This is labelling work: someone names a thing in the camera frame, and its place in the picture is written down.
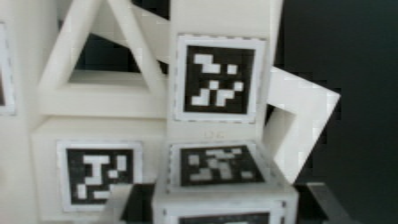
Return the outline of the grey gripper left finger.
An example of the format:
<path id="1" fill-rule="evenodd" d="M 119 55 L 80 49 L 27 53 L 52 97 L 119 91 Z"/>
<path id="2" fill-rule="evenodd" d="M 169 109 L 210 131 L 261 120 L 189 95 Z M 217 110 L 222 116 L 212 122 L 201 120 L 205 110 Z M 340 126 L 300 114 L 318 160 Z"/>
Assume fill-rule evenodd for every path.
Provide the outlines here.
<path id="1" fill-rule="evenodd" d="M 103 224 L 153 224 L 153 184 L 117 185 L 103 210 Z"/>

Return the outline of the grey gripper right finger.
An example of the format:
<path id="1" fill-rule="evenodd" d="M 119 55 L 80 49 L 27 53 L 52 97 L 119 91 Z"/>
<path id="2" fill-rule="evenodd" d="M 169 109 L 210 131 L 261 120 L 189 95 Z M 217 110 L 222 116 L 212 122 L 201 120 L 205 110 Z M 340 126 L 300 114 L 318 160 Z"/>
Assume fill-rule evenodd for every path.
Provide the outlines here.
<path id="1" fill-rule="evenodd" d="M 299 198 L 297 224 L 363 224 L 348 215 L 334 193 L 322 182 L 295 185 Z"/>

